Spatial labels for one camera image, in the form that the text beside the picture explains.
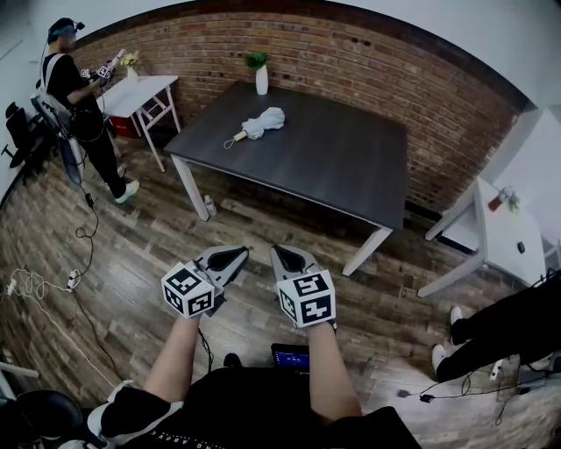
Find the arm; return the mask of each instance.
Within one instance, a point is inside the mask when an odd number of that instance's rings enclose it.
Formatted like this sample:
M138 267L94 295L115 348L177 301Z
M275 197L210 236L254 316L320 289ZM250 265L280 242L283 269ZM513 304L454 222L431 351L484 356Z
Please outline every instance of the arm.
M308 337L312 410L326 424L342 417L361 417L359 398L344 366L333 327L327 322L310 326Z
M85 88L74 90L67 95L67 100L73 106L76 106L81 100L83 100L86 96L92 95L96 90L101 86L102 80L101 78L97 78L94 82L91 82Z
M164 349L146 379L145 391L169 403L185 399L191 386L200 320L200 315L177 318Z

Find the green plant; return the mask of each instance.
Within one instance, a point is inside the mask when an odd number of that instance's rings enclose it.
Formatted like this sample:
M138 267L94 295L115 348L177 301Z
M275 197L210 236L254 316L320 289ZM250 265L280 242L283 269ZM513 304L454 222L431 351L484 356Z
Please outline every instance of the green plant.
M269 61L269 55L262 52L250 53L245 57L245 65L249 68L255 68L255 70L265 66L267 61Z

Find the white side table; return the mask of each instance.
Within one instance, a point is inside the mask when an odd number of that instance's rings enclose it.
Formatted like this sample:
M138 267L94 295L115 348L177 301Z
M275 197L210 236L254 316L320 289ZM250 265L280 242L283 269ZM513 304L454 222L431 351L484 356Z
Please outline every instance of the white side table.
M417 294L420 297L451 285L484 264L514 276L528 286L545 276L542 236L536 220L525 210L511 212L506 204L492 212L488 204L498 193L491 184L477 178L448 213L427 232L425 238L432 240L474 204L479 228L478 252L448 274L419 289ZM524 244L524 253L518 251L518 242Z
M175 127L177 132L181 131L179 120L177 119L177 112L175 111L174 100L170 85L177 80L177 75L158 75L158 76L140 76L137 82L131 82L124 78L102 96L97 98L97 105L99 109L106 115L112 117L132 118L138 135L142 135L138 129L137 123L134 120L134 115L137 116L142 131L148 140L148 145L152 149L154 157L158 162L158 166L162 172L165 172L161 159L156 152L154 143L150 138L148 130L152 128L162 117L169 111L174 115ZM162 90L167 92L167 100L169 105L163 104L158 97ZM153 100L156 104L150 109L146 110L144 105Z

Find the white vase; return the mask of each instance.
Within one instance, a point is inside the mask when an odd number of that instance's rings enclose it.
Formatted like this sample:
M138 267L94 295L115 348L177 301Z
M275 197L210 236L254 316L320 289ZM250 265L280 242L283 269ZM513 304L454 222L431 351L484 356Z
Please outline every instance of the white vase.
M137 82L138 81L137 71L132 67L127 67L126 68L126 79L129 80L129 82Z
M255 74L255 86L259 95L266 95L269 90L269 76L266 72L266 66L259 68Z

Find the black table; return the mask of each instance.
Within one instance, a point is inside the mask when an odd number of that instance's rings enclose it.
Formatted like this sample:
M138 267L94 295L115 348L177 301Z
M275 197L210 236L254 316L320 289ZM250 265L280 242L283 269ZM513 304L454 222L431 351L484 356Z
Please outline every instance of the black table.
M224 149L242 122L269 106L286 122L258 140ZM341 103L236 82L167 146L199 217L208 220L185 160L264 184L379 226L343 273L352 273L394 229L401 229L407 192L407 136L393 120Z

